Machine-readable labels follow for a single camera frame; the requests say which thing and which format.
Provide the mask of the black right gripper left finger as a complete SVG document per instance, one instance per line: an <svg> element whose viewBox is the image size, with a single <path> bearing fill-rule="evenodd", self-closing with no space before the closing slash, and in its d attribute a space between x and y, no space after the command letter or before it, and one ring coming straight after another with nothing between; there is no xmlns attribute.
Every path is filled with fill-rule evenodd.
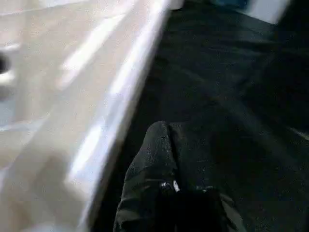
<svg viewBox="0 0 309 232"><path fill-rule="evenodd" d="M115 214L115 232L172 232L173 186L178 172L170 126L152 124L130 164Z"/></svg>

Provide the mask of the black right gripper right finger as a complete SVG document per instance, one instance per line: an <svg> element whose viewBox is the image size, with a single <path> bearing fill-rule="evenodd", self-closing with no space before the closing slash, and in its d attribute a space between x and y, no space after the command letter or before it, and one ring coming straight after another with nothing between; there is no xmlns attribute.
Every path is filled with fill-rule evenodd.
<svg viewBox="0 0 309 232"><path fill-rule="evenodd" d="M242 232L242 216L210 151L209 135L183 123L170 125L179 188L173 201L175 230Z"/></svg>

